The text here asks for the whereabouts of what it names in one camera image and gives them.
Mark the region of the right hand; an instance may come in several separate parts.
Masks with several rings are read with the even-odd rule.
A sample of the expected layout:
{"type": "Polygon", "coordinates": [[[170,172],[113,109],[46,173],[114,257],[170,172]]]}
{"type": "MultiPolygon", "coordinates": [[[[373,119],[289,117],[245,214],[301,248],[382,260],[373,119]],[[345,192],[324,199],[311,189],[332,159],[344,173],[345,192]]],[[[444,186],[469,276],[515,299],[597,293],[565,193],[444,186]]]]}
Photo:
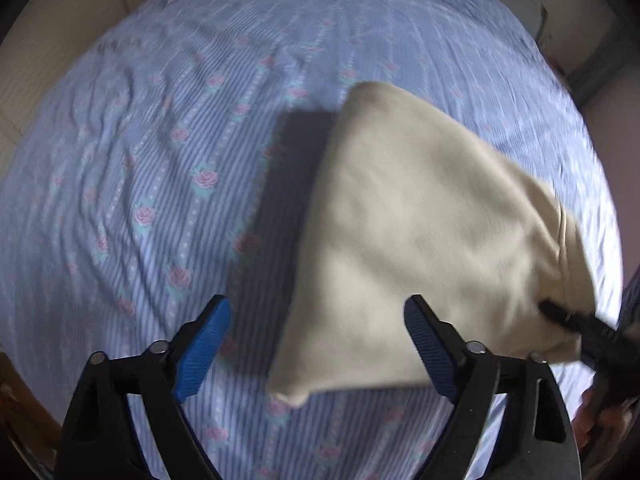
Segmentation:
{"type": "Polygon", "coordinates": [[[614,451],[626,436],[632,419],[631,410],[621,405],[607,408],[597,414],[591,406],[593,395],[593,388],[588,388],[582,393],[582,404],[572,421],[578,450],[581,451],[590,442],[595,429],[601,429],[602,434],[608,436],[605,448],[614,451]]]}

